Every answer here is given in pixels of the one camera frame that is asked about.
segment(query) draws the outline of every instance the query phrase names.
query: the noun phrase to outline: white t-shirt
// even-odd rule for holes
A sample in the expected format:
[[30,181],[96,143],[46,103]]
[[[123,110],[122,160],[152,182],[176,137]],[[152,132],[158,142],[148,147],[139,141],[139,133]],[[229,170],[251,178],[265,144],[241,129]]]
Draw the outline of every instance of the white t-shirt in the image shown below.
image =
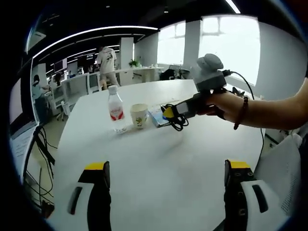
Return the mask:
[[100,72],[102,74],[115,71],[115,51],[111,48],[104,47],[97,56],[97,63],[101,64]]

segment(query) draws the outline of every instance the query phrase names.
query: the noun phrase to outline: window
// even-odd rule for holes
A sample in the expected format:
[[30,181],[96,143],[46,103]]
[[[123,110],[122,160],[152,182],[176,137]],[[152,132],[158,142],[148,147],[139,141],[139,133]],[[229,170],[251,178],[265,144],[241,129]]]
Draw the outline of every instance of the window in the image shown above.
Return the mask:
[[185,28],[185,22],[180,22],[160,30],[158,34],[158,63],[183,64]]
[[260,62],[258,20],[242,15],[204,17],[198,57],[207,53],[217,55],[224,69],[240,73],[255,85]]

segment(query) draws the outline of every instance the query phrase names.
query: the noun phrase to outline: ceiling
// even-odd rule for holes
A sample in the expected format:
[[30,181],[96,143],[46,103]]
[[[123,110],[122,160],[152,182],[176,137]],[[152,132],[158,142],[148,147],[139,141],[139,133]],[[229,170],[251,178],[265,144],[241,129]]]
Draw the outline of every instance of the ceiling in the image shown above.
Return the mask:
[[[272,0],[233,0],[242,14],[257,16],[259,21],[281,28],[299,36],[293,25]],[[151,26],[163,28],[179,21],[194,21],[211,14],[234,13],[225,0],[100,0],[100,1],[53,1],[40,15],[35,31],[46,35],[30,51],[34,56],[50,44],[72,34],[105,26]],[[50,64],[67,56],[99,46],[117,45],[121,37],[134,37],[137,42],[154,30],[117,28],[99,30],[72,37],[47,49],[35,59],[36,63]]]

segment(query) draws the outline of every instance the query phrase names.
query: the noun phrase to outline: hand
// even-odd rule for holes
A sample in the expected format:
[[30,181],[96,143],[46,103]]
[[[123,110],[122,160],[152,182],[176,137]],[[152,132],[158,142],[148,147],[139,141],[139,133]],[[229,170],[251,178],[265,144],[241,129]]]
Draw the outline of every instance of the hand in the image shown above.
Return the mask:
[[[226,92],[223,94],[213,94],[209,99],[207,99],[206,104],[218,107],[224,112],[223,117],[234,123],[238,117],[240,109],[243,106],[243,101],[244,100],[241,97],[238,97],[230,92]],[[217,115],[213,106],[205,112],[206,115]]]

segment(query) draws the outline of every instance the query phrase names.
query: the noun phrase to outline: paper cup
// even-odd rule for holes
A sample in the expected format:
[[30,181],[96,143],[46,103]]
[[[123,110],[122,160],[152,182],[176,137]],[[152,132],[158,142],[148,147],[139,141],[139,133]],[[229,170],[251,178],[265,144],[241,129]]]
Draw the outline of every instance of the paper cup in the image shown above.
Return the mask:
[[132,105],[130,109],[130,115],[135,128],[144,128],[146,119],[148,117],[148,105],[144,103]]

